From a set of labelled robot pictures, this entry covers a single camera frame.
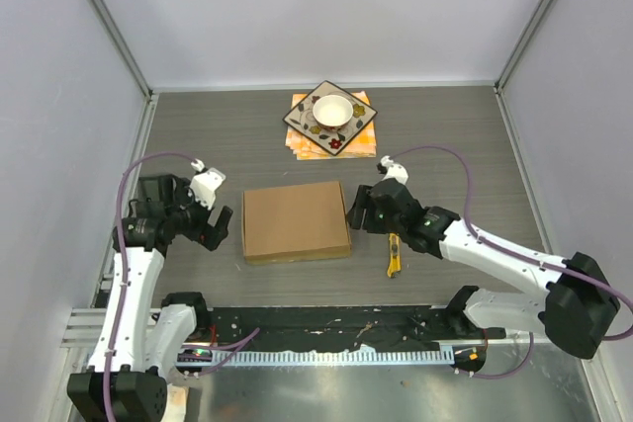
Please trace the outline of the brown cardboard express box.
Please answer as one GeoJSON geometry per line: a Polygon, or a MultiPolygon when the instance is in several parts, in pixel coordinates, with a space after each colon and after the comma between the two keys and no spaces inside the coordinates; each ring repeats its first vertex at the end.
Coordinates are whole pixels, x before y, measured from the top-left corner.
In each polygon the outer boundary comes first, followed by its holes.
{"type": "Polygon", "coordinates": [[[251,265],[347,258],[352,246],[340,182],[247,190],[242,249],[251,265]]]}

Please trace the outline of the yellow utility knife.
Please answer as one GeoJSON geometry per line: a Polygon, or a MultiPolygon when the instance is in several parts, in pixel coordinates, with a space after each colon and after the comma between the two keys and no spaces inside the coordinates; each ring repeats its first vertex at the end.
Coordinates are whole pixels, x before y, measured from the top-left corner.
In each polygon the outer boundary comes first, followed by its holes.
{"type": "Polygon", "coordinates": [[[400,241],[400,238],[394,233],[389,234],[388,241],[389,241],[389,264],[387,267],[387,277],[389,279],[393,279],[402,270],[401,241],[400,241]]]}

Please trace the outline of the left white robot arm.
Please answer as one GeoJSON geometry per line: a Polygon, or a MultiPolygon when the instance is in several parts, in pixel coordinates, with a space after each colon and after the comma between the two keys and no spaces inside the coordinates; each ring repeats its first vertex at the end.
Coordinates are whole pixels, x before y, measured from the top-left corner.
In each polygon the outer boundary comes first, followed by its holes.
{"type": "Polygon", "coordinates": [[[86,421],[159,421],[167,406],[167,376],[186,340],[203,340],[211,318],[201,294],[169,295],[155,326],[152,296],[169,245],[184,236],[214,251],[232,216],[209,218],[226,176],[215,168],[192,178],[142,177],[121,227],[114,229],[114,278],[102,330],[86,369],[70,376],[67,394],[86,421]]]}

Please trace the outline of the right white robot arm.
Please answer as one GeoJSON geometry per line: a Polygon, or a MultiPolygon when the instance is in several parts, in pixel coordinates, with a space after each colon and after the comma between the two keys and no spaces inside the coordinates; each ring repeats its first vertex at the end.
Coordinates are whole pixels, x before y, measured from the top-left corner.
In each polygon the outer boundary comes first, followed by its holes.
{"type": "Polygon", "coordinates": [[[353,229],[397,235],[411,250],[464,264],[511,285],[511,293],[464,287],[446,314],[452,334],[506,328],[546,336],[571,356],[589,360],[620,309],[597,262],[540,253],[473,227],[459,214],[425,207],[394,178],[361,185],[348,214],[353,229]]]}

